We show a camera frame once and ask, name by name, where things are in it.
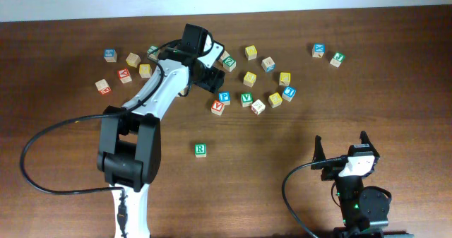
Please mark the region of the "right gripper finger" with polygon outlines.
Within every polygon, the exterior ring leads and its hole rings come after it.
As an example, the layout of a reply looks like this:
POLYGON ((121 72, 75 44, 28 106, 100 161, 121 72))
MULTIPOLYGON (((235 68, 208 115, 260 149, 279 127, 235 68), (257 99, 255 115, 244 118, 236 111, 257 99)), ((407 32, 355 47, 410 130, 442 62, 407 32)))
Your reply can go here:
POLYGON ((371 143, 366 131, 361 131, 360 132, 359 139, 361 140, 361 144, 367 144, 371 149, 374 150, 374 146, 371 143))
POLYGON ((313 155, 313 162, 320 162, 324 161, 326 159, 326 156, 323 151, 323 146, 321 144, 321 137, 319 135, 316 135, 314 140, 314 155, 313 155))

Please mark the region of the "green R block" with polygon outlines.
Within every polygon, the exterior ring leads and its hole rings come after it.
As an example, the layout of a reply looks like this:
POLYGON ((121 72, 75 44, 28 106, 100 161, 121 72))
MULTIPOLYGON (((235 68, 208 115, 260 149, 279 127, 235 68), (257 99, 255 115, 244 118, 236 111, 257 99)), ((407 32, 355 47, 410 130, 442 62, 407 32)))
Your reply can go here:
POLYGON ((207 147, 205 143, 197 143, 195 145, 195 156, 196 157, 206 157, 207 147))

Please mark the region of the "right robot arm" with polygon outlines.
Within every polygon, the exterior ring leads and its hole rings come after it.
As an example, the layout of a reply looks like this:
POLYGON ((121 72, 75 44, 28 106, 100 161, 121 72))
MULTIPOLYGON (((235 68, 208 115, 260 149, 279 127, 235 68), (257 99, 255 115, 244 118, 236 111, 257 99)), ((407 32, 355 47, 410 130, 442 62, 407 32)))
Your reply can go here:
POLYGON ((352 144, 347 154, 326 158, 321 137, 315 137, 312 169, 321 170, 323 181, 333 181, 337 189, 343 227, 333 230, 334 237, 413 237, 407 232, 384 232, 392 195, 377 186, 365 186, 363 179, 374 172, 380 155, 365 131, 358 144, 352 144))

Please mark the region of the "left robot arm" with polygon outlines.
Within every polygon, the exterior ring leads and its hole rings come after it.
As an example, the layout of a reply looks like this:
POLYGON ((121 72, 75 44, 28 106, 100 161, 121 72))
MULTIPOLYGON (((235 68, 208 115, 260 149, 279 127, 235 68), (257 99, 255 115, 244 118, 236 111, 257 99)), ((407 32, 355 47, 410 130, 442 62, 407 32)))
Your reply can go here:
POLYGON ((225 48, 201 26, 187 24, 182 38, 161 51, 141 90, 101 121, 97 168, 114 198, 116 237, 149 237, 148 189, 161 161, 161 120, 185 88, 216 93, 225 73, 214 63, 225 48))

